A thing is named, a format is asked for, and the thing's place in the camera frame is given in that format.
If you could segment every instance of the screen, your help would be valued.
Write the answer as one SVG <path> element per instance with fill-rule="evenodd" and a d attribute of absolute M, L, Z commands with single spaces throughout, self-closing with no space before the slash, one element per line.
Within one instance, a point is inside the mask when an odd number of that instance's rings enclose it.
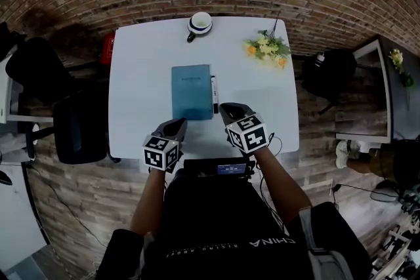
<path fill-rule="evenodd" d="M 227 175 L 227 174 L 243 174 L 247 167 L 246 163 L 236 163 L 234 165 L 218 165 L 217 174 L 218 175 Z"/>

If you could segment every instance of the flower bouquet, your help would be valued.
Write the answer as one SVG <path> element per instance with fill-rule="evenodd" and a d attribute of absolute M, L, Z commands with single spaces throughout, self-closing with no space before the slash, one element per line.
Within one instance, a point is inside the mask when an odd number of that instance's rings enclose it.
<path fill-rule="evenodd" d="M 290 48 L 281 37 L 275 38 L 267 31 L 258 31 L 257 40 L 245 40 L 245 50 L 248 56 L 255 57 L 267 64 L 284 68 L 290 55 Z"/>
<path fill-rule="evenodd" d="M 398 49 L 393 49 L 392 52 L 390 52 L 389 58 L 392 60 L 395 70 L 398 71 L 403 86 L 406 88 L 412 87 L 414 85 L 414 79 L 410 73 L 406 73 L 402 67 L 402 61 L 404 60 L 402 57 L 402 52 L 400 52 Z"/>

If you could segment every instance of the teacup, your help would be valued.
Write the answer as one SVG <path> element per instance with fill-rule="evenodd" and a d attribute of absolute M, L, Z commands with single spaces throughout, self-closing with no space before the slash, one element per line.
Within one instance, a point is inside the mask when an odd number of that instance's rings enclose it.
<path fill-rule="evenodd" d="M 188 21 L 188 30 L 190 34 L 187 38 L 187 42 L 191 43 L 197 35 L 207 33 L 212 26 L 211 16 L 206 12 L 197 12 Z"/>

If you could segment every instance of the forearm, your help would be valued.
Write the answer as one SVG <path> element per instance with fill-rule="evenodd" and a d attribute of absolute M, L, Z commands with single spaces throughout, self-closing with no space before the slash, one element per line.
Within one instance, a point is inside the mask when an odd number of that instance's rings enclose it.
<path fill-rule="evenodd" d="M 285 224 L 290 223 L 299 214 L 299 210 L 312 206 L 306 193 L 284 170 L 267 147 L 257 150 L 254 155 L 266 180 L 277 213 Z"/>
<path fill-rule="evenodd" d="M 165 171 L 152 169 L 131 220 L 131 231 L 143 237 L 151 232 L 156 237 L 162 218 L 164 189 Z"/>

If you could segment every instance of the book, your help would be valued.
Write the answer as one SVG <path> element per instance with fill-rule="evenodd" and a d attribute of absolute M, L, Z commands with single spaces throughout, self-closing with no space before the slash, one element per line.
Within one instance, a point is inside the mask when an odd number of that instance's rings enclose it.
<path fill-rule="evenodd" d="M 172 68 L 172 115 L 187 120 L 213 117 L 210 65 Z"/>

